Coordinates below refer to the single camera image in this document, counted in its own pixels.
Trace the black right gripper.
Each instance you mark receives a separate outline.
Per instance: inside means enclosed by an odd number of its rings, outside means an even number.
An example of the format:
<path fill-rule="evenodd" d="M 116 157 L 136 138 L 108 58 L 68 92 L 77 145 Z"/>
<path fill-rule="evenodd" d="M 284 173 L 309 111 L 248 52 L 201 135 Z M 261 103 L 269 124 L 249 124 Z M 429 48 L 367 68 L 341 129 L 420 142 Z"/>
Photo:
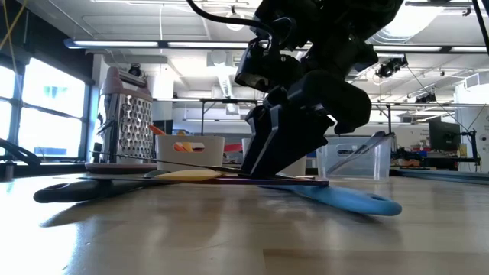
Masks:
<path fill-rule="evenodd" d="M 288 100 L 300 108 L 321 105 L 337 121 L 336 134 L 352 133 L 371 116 L 368 94 L 325 70 L 306 73 L 288 89 Z M 251 139 L 243 171 L 254 178 L 270 177 L 327 144 L 324 134 L 335 122 L 324 112 L 300 108 L 276 105 L 274 90 L 247 114 Z"/>

